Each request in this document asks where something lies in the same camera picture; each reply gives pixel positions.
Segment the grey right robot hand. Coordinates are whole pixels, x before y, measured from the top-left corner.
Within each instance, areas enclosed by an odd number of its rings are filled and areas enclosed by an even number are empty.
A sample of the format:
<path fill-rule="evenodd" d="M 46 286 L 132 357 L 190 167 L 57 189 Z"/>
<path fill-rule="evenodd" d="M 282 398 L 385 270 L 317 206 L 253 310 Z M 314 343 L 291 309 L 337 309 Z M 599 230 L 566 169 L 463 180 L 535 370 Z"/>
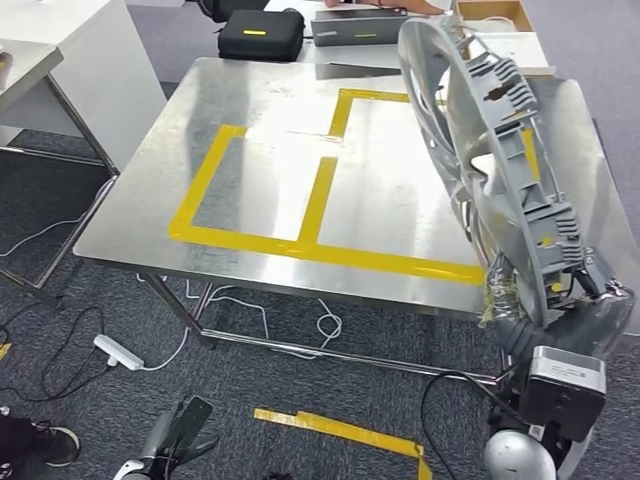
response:
<path fill-rule="evenodd" d="M 513 266 L 503 254 L 489 268 L 485 291 L 487 314 L 494 324 L 497 344 L 518 363 L 533 357 L 537 346 L 554 347 L 604 359 L 614 350 L 631 320 L 637 297 L 632 289 L 583 262 L 568 270 L 584 291 L 571 299 L 563 313 L 546 328 L 531 320 L 521 307 Z"/>

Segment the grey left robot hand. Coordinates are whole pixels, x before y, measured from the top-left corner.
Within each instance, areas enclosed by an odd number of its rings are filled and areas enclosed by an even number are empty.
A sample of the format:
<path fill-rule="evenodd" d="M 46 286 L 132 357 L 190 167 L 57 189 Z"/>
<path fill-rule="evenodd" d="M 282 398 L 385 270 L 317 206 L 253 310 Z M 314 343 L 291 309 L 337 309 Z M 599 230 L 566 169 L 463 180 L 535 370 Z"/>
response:
<path fill-rule="evenodd" d="M 186 407 L 179 408 L 177 416 L 162 442 L 162 449 L 178 465 L 204 456 L 216 447 L 219 437 L 208 437 L 199 444 L 195 441 L 208 422 L 213 406 L 198 396 L 193 396 Z"/>

